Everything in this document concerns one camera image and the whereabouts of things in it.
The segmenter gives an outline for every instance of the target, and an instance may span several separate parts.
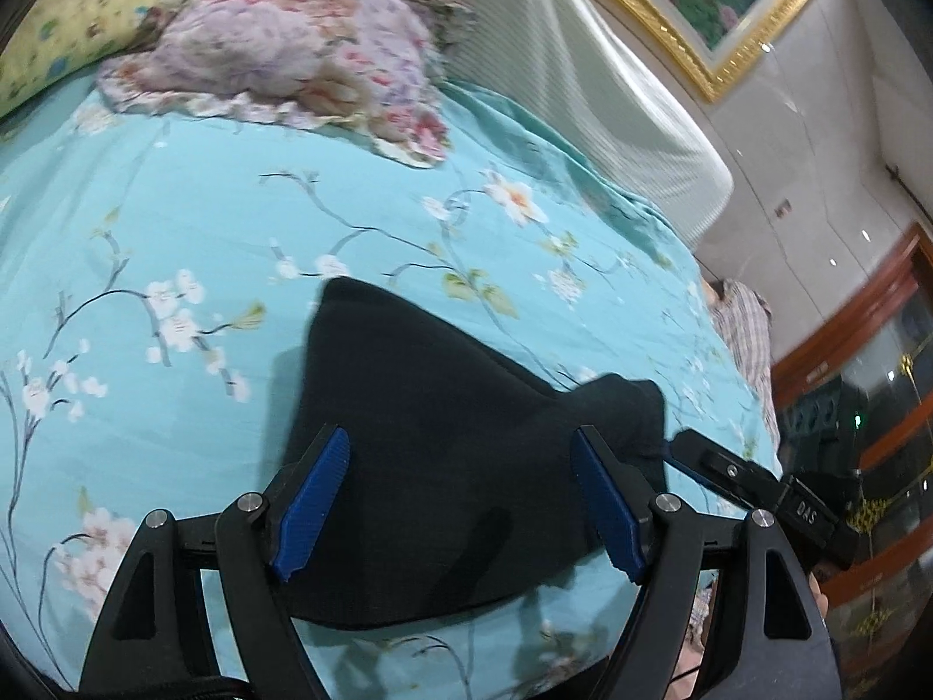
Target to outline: light blue floral bed sheet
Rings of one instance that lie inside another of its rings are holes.
[[[434,170],[339,133],[115,115],[87,72],[0,128],[0,617],[48,675],[76,684],[149,509],[218,512],[272,478],[329,277],[389,287],[557,387],[655,380],[669,435],[773,467],[664,217],[502,97],[445,94],[454,148]],[[204,582],[222,669],[241,676]],[[297,629],[335,700],[528,697],[603,657],[635,595],[594,554],[463,618]]]

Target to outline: blue rubber pad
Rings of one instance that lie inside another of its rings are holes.
[[[570,443],[570,465],[583,492],[590,521],[599,532],[612,565],[628,574],[633,582],[641,582],[647,563],[642,555],[636,519],[580,430]]]
[[[350,438],[335,429],[279,524],[279,549],[272,561],[281,582],[308,565],[350,465]]]

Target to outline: black cloth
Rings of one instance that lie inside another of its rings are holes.
[[[580,425],[595,425],[619,458],[665,488],[664,399],[654,383],[610,374],[558,392],[353,279],[325,286],[311,322],[283,463],[296,462],[325,423],[349,434],[350,468],[285,592],[294,616],[331,627],[496,602],[594,550],[570,470]]]

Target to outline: yellow patterned fabric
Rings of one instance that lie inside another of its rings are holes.
[[[38,0],[0,55],[0,118],[127,46],[157,0]]]

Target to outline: silver bolt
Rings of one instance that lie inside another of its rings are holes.
[[[663,495],[658,495],[654,498],[655,505],[659,509],[663,510],[665,513],[675,513],[680,509],[682,503],[680,498],[677,495],[671,495],[670,493],[664,493]]]
[[[163,526],[169,520],[169,514],[164,510],[151,510],[146,515],[146,526],[150,529],[157,529]]]
[[[769,510],[761,508],[752,511],[752,521],[755,522],[755,526],[760,526],[762,529],[774,526],[774,516]]]
[[[245,495],[240,495],[236,501],[236,507],[247,513],[252,513],[261,505],[262,495],[258,492],[247,492]]]

